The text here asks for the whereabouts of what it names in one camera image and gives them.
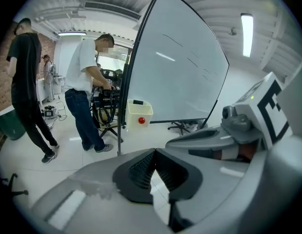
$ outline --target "black pants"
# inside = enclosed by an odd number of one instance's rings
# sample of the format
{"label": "black pants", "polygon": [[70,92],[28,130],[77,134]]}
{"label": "black pants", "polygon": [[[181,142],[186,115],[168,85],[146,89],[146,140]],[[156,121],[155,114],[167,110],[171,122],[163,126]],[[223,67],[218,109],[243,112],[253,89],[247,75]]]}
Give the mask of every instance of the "black pants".
{"label": "black pants", "polygon": [[13,103],[13,107],[32,142],[41,148],[46,155],[51,155],[52,150],[43,140],[41,134],[36,128],[36,125],[41,130],[43,136],[50,142],[50,145],[56,146],[57,142],[53,138],[49,127],[41,116],[38,101],[28,100],[25,102]]}

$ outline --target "green trash can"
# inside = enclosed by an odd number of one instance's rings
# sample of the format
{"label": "green trash can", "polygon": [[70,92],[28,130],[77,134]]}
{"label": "green trash can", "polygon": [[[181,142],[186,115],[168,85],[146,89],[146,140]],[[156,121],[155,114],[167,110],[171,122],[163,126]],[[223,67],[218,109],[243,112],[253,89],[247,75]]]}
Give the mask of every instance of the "green trash can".
{"label": "green trash can", "polygon": [[13,106],[9,106],[0,112],[0,132],[11,140],[16,140],[25,134],[25,129]]}

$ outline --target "fluorescent light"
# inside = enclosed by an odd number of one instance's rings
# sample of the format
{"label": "fluorescent light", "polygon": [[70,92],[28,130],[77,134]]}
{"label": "fluorescent light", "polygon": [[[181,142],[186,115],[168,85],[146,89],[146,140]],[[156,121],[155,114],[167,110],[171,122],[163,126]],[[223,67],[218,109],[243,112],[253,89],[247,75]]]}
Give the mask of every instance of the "fluorescent light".
{"label": "fluorescent light", "polygon": [[86,35],[86,33],[84,32],[62,32],[62,33],[58,33],[59,36],[63,37],[63,36],[84,36]]}
{"label": "fluorescent light", "polygon": [[254,19],[251,14],[241,14],[243,25],[243,56],[250,57],[253,44]]}
{"label": "fluorescent light", "polygon": [[172,59],[172,58],[170,58],[170,57],[168,57],[168,56],[165,56],[165,55],[163,55],[163,54],[161,54],[161,53],[159,53],[159,52],[156,52],[156,54],[158,54],[159,56],[164,57],[164,58],[166,58],[166,59],[168,59],[168,60],[175,61],[174,59]]}

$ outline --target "black t-shirt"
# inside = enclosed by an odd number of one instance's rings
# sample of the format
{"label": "black t-shirt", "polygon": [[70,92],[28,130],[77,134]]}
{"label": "black t-shirt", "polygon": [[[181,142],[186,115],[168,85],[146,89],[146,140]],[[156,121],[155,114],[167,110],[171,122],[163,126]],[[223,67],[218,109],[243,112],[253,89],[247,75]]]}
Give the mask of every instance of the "black t-shirt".
{"label": "black t-shirt", "polygon": [[41,44],[36,33],[18,35],[11,43],[7,61],[15,57],[16,73],[12,80],[12,103],[37,99],[36,76],[41,56]]}

